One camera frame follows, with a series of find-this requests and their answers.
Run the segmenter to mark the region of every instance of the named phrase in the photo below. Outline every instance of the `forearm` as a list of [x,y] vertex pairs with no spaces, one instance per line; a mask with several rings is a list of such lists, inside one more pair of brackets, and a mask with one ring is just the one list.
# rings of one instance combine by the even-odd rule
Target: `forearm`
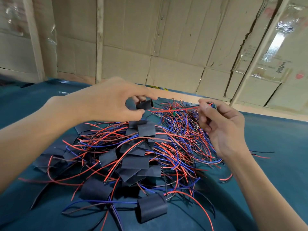
[[260,231],[304,231],[308,226],[266,177],[248,149],[226,160]]
[[79,124],[62,97],[0,130],[0,193],[66,130]]

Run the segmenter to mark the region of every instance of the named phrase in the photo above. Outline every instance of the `hand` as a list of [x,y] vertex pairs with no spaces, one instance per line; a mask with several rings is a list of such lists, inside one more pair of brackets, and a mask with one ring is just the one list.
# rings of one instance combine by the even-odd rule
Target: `hand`
[[129,110],[125,101],[132,97],[135,103],[145,101],[146,97],[157,97],[146,87],[126,82],[119,77],[68,94],[65,99],[66,109],[73,109],[80,122],[86,121],[137,121],[144,114],[143,109]]
[[[207,102],[213,102],[218,111]],[[246,152],[244,116],[221,100],[199,99],[199,103],[199,125],[208,133],[218,156],[225,159]]]

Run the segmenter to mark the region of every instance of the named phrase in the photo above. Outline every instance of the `left hand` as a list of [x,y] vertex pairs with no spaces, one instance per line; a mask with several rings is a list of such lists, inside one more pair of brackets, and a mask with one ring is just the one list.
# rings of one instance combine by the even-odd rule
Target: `left hand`
[[59,97],[65,100],[65,108],[73,109],[80,122],[86,121],[137,121],[144,114],[143,109],[129,110],[125,101],[132,97],[135,103],[149,97],[157,97],[146,87],[113,77],[104,83],[93,85],[79,91]]

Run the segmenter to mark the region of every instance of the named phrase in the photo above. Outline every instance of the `blue tabletop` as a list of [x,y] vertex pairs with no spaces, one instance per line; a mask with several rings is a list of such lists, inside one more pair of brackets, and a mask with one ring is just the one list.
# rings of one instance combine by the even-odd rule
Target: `blue tabletop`
[[[0,96],[0,128],[5,127],[39,109],[48,98],[65,95],[88,85],[74,82],[52,80],[32,85]],[[287,199],[295,211],[308,222],[308,181],[305,161],[307,159],[308,123],[286,120],[262,115],[244,113],[245,138],[250,150],[275,151],[271,159],[257,158],[266,175],[279,192]],[[215,206],[216,218],[210,212],[214,230],[256,230],[235,179],[220,184],[218,178],[226,178],[230,172],[227,167],[209,170],[207,178],[200,180],[198,189]],[[46,179],[46,175],[29,166],[21,177]],[[75,217],[61,215],[61,211],[70,203],[74,188],[52,185],[44,193],[38,206],[29,211],[34,198],[44,185],[14,181],[0,197],[1,230],[88,230],[103,215],[93,210],[92,214]],[[203,197],[197,198],[202,205],[210,206]],[[197,205],[188,204],[180,198],[168,203],[168,213],[144,224],[139,224],[134,211],[119,211],[125,230],[211,230],[208,219]],[[105,230],[116,230],[116,224],[110,216]]]

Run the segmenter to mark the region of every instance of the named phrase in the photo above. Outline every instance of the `pile of wires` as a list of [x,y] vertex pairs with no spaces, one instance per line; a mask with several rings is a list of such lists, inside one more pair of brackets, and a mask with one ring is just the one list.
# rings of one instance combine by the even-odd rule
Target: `pile of wires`
[[[222,163],[222,159],[216,155],[208,134],[198,124],[198,106],[188,105],[182,101],[161,103],[160,106],[160,108],[150,110],[151,114],[147,116],[148,118],[154,115],[160,119],[159,124],[153,123],[155,125],[154,136],[140,137],[137,129],[128,133],[128,129],[132,130],[130,128],[132,122],[84,123],[83,125],[88,126],[88,130],[80,133],[73,144],[63,140],[65,152],[62,157],[50,155],[47,165],[49,181],[20,179],[28,182],[56,183],[76,187],[71,198],[72,201],[75,194],[79,190],[82,192],[84,185],[93,177],[98,178],[103,185],[111,187],[111,192],[106,196],[106,199],[83,198],[72,202],[62,212],[68,215],[93,206],[106,206],[108,208],[106,213],[91,230],[103,221],[102,230],[108,213],[113,214],[118,228],[123,230],[117,208],[114,205],[117,203],[137,204],[137,202],[115,201],[114,194],[122,187],[138,186],[144,197],[161,194],[166,201],[169,201],[173,196],[179,195],[181,198],[197,204],[209,219],[212,231],[214,231],[212,221],[206,209],[196,200],[195,193],[205,196],[195,189],[195,185],[200,180],[198,175],[202,171],[206,171],[206,168],[219,167],[218,164]],[[210,106],[216,109],[215,104],[210,103]],[[130,184],[127,184],[127,181],[119,173],[123,159],[137,148],[144,149],[144,157],[148,159],[150,168],[156,166],[157,169],[158,167],[158,175],[155,175],[158,179],[156,184],[149,183],[146,180],[148,178],[146,174],[140,176],[139,170],[130,175],[131,178],[134,177]],[[105,159],[102,156],[107,156],[111,152],[116,157],[109,159],[107,163],[102,162],[102,159]],[[55,167],[52,163],[53,160],[66,162],[64,170],[56,176],[51,172]],[[67,173],[74,167],[78,168],[80,172],[59,179],[61,174]],[[79,180],[79,182],[70,183],[72,179]],[[215,217],[214,206],[208,199],[207,201],[211,205],[211,212]],[[73,205],[81,202],[89,202],[90,205],[73,209],[75,208]]]

